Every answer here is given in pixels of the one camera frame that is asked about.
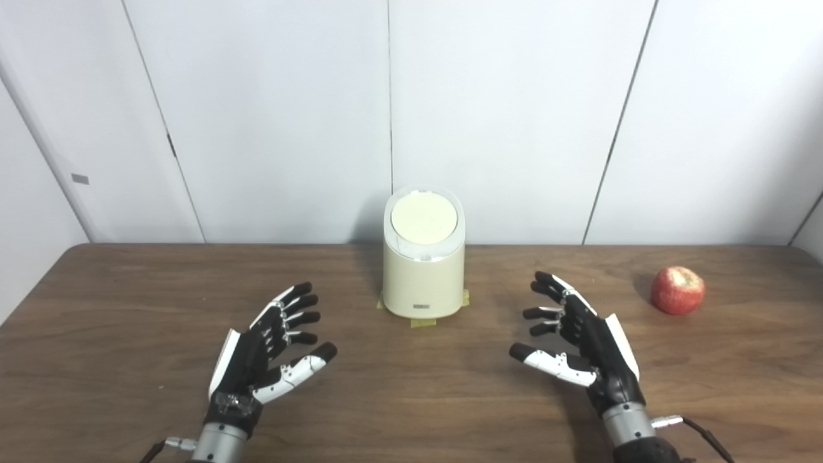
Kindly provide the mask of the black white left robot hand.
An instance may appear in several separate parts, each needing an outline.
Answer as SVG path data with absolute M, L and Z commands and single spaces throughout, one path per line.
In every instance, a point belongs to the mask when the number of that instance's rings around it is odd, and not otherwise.
M 323 369 L 338 354 L 325 342 L 306 355 L 273 367 L 291 345 L 315 345 L 316 334 L 300 331 L 321 318 L 311 282 L 287 288 L 272 299 L 243 332 L 230 329 L 208 387 L 203 424 L 221 424 L 252 435 L 265 404 L 282 397 Z

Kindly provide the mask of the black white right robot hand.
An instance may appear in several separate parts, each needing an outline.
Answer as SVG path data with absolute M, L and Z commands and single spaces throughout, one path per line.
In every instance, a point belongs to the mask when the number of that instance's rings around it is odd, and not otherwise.
M 526 320 L 541 320 L 532 336 L 558 334 L 577 355 L 513 343 L 509 355 L 526 366 L 583 387 L 598 414 L 611 408 L 646 406 L 640 369 L 616 314 L 603 318 L 574 287 L 557 275 L 535 272 L 531 290 L 549 296 L 557 307 L 531 307 Z

